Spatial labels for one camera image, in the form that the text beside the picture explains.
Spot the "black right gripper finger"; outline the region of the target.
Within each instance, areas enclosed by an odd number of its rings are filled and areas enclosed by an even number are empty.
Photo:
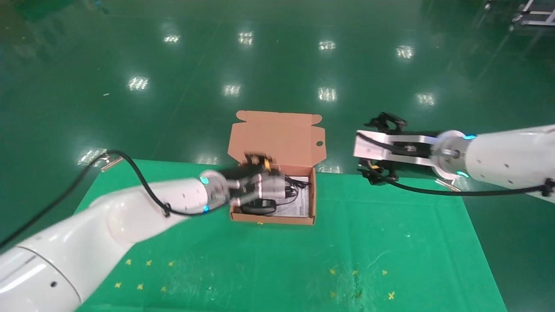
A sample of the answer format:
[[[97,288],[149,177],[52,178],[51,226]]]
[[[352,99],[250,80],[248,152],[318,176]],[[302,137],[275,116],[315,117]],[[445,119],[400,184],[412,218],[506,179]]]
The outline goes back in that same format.
[[[407,125],[404,119],[387,112],[380,113],[367,123],[368,127],[376,128],[380,133],[401,133]]]
[[[399,176],[396,173],[396,162],[359,159],[358,166],[358,171],[371,185],[396,185],[399,181]]]

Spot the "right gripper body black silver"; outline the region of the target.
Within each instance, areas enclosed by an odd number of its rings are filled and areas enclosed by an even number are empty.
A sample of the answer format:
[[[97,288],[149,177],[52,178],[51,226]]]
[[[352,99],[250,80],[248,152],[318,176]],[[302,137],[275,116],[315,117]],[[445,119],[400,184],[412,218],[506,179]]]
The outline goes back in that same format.
[[[382,168],[437,168],[437,157],[432,156],[436,141],[433,136],[357,132],[353,156]]]

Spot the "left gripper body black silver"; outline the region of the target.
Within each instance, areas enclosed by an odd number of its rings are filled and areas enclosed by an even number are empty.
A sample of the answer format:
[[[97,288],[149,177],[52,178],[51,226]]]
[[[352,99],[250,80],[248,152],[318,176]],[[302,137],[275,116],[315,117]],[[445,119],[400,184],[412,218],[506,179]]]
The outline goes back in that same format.
[[[285,198],[285,174],[276,168],[242,169],[241,177],[228,179],[229,204],[240,207],[258,199]]]

